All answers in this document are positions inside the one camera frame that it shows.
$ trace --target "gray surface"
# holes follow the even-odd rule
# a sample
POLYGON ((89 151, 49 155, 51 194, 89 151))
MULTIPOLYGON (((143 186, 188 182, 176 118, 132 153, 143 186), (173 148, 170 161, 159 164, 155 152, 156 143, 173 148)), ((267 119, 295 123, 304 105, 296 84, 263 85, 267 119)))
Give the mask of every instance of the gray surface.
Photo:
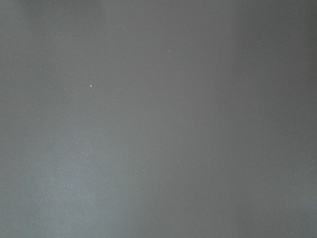
POLYGON ((317 237, 316 6, 1 0, 0 238, 317 237))

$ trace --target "dark gray background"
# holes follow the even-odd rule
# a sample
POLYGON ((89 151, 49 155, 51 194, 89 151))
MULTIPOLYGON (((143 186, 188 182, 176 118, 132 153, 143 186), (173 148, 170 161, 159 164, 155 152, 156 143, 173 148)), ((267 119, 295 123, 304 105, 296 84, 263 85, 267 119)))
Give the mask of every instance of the dark gray background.
POLYGON ((0 238, 317 237, 316 12, 1 0, 0 238))

